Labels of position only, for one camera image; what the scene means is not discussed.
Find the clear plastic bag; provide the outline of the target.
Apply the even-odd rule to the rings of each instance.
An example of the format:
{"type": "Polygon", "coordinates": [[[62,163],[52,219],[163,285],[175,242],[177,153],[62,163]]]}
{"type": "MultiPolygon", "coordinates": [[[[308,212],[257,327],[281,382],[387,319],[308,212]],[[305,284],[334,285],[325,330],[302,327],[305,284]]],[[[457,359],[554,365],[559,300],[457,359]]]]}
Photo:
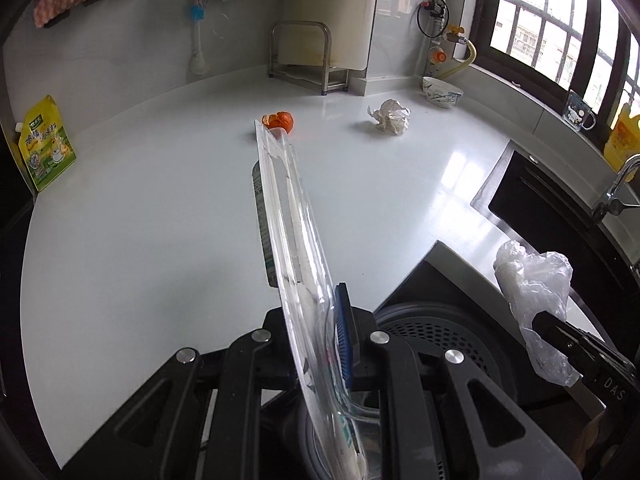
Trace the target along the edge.
{"type": "Polygon", "coordinates": [[[559,252],[531,254],[517,240],[502,244],[494,261],[497,283],[524,339],[529,361],[539,377],[561,387],[573,387],[580,374],[558,349],[533,329],[540,312],[566,321],[573,268],[559,252]]]}

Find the white toothbrush package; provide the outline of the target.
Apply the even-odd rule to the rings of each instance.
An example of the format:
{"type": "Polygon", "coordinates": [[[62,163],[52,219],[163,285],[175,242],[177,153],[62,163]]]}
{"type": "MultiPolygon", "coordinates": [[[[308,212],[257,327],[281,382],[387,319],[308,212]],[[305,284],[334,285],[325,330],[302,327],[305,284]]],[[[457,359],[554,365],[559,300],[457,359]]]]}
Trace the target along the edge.
{"type": "Polygon", "coordinates": [[[332,479],[373,479],[381,466],[380,415],[352,400],[343,378],[335,287],[293,145],[259,120],[254,126],[266,265],[277,282],[314,442],[332,479]]]}

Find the grey perforated trash bin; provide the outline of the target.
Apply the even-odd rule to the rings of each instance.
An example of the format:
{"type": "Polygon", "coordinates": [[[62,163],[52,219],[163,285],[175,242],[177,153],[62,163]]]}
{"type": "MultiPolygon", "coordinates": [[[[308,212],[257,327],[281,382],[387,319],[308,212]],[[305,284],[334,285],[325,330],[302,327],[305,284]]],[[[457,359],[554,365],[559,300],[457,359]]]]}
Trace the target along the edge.
{"type": "MultiPolygon", "coordinates": [[[[381,310],[375,319],[383,332],[405,339],[420,358],[439,356],[450,349],[462,351],[513,401],[518,400],[513,366],[502,345],[462,307],[437,301],[406,302],[381,310]]],[[[299,402],[296,425],[304,478],[332,479],[304,400],[299,402]]],[[[366,422],[357,422],[357,430],[368,456],[370,478],[378,479],[380,430],[366,422]]]]}

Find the black kitchen sink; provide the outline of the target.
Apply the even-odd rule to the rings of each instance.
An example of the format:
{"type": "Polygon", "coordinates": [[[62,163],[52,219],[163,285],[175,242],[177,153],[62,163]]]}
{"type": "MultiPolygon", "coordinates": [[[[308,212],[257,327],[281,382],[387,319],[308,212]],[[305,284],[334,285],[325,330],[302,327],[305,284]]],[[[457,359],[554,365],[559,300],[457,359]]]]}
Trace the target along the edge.
{"type": "Polygon", "coordinates": [[[638,304],[639,278],[622,248],[556,175],[514,142],[471,205],[535,252],[560,252],[573,267],[572,287],[591,309],[638,304]]]}

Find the chrome sink faucet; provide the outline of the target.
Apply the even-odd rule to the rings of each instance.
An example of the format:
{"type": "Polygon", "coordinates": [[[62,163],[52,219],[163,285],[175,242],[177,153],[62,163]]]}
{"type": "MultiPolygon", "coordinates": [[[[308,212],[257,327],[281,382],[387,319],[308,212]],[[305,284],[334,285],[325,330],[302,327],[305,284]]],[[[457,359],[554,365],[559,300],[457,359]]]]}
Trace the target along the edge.
{"type": "Polygon", "coordinates": [[[619,216],[626,209],[637,209],[640,207],[638,203],[625,203],[617,196],[618,191],[626,181],[626,177],[629,177],[639,166],[639,154],[631,155],[625,160],[623,166],[617,171],[612,184],[603,192],[594,205],[591,211],[591,219],[593,222],[600,223],[607,214],[619,216]]]}

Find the yellow detergent bottle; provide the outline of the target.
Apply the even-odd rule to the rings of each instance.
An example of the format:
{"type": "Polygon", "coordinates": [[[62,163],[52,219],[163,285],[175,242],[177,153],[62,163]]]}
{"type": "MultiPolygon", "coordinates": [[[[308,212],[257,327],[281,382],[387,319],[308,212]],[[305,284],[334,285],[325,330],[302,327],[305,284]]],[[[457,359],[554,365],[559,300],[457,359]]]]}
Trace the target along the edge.
{"type": "Polygon", "coordinates": [[[608,164],[620,171],[624,162],[640,151],[639,116],[631,116],[631,108],[625,103],[620,109],[611,135],[605,143],[603,156],[608,164]]]}

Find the clear glass printed mug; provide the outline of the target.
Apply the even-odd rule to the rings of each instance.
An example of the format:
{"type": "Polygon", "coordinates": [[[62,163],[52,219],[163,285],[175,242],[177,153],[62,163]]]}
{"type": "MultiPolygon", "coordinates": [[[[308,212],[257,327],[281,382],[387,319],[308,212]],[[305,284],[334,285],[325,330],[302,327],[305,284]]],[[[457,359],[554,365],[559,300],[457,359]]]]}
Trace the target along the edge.
{"type": "Polygon", "coordinates": [[[597,123],[591,107],[573,90],[568,92],[562,118],[576,132],[589,131],[597,123]]]}

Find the crumpled white paper ball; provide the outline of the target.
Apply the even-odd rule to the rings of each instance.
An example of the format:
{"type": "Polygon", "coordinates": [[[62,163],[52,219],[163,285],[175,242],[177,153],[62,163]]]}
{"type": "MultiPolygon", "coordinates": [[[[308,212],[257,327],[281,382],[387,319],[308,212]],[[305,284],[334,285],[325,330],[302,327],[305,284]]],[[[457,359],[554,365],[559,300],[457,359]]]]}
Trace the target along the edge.
{"type": "Polygon", "coordinates": [[[376,121],[376,128],[393,136],[401,136],[408,128],[411,112],[397,100],[388,99],[379,108],[368,108],[368,115],[376,121]]]}

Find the yellow green refill pouch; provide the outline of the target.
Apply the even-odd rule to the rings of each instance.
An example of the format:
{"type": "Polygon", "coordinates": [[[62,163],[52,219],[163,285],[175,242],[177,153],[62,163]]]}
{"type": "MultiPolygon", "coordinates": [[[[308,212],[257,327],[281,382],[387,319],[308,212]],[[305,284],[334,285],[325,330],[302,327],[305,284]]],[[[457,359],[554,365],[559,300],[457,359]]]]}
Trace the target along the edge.
{"type": "Polygon", "coordinates": [[[18,149],[38,192],[42,192],[76,160],[60,109],[50,94],[25,114],[18,149]]]}

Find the white patterned ceramic bowl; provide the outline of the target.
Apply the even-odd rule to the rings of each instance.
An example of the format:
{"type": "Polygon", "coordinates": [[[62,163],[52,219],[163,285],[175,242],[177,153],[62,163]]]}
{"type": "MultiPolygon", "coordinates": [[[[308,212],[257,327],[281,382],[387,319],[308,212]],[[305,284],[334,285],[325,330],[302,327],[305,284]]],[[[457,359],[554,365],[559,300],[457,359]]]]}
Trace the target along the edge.
{"type": "Polygon", "coordinates": [[[430,76],[422,78],[421,88],[427,101],[441,108],[453,108],[463,96],[454,84],[430,76]]]}

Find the stainless steel board rack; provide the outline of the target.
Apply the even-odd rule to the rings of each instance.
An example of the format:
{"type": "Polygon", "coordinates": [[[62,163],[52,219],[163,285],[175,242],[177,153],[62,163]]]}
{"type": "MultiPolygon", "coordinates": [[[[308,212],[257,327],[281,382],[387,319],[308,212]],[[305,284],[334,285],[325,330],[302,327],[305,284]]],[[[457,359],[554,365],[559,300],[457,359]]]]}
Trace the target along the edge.
{"type": "Polygon", "coordinates": [[[267,76],[314,90],[347,91],[349,69],[334,64],[332,34],[318,21],[275,21],[268,32],[267,76]]]}

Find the blue white bottle brush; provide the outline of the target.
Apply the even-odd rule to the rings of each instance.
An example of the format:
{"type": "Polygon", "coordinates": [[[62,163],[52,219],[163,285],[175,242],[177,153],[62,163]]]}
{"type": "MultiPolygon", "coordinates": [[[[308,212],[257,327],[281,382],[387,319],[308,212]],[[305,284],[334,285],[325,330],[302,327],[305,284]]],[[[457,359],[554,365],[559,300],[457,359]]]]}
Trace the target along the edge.
{"type": "Polygon", "coordinates": [[[208,72],[208,65],[202,49],[201,21],[205,18],[204,9],[198,4],[190,6],[192,20],[192,47],[190,72],[195,76],[204,76],[208,72]]]}

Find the dark framed window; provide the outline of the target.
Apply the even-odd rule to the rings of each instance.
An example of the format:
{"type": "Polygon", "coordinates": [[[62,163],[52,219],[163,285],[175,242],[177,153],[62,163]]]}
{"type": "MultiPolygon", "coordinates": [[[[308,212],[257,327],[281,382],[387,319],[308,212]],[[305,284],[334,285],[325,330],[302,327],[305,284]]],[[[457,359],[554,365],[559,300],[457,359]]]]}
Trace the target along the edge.
{"type": "Polygon", "coordinates": [[[476,0],[480,67],[561,113],[574,94],[610,128],[639,111],[639,39],[613,0],[476,0]]]}

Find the grey gas pipe with valves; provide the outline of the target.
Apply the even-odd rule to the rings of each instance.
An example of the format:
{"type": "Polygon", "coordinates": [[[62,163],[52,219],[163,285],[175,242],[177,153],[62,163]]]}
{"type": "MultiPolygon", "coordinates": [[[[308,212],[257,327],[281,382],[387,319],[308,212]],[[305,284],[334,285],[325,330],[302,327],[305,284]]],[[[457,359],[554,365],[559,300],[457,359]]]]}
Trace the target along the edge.
{"type": "Polygon", "coordinates": [[[468,9],[475,0],[421,0],[416,24],[423,38],[420,76],[442,76],[468,57],[471,22],[468,9]]]}

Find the white cutting board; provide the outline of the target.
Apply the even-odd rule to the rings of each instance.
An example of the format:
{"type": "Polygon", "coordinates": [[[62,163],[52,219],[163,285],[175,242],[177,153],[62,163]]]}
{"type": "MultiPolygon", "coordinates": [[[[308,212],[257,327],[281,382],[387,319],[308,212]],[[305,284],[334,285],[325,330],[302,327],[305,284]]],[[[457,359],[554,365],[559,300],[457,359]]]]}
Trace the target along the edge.
{"type": "Polygon", "coordinates": [[[365,70],[368,64],[375,0],[285,0],[282,20],[318,21],[332,34],[336,66],[365,70]]]}

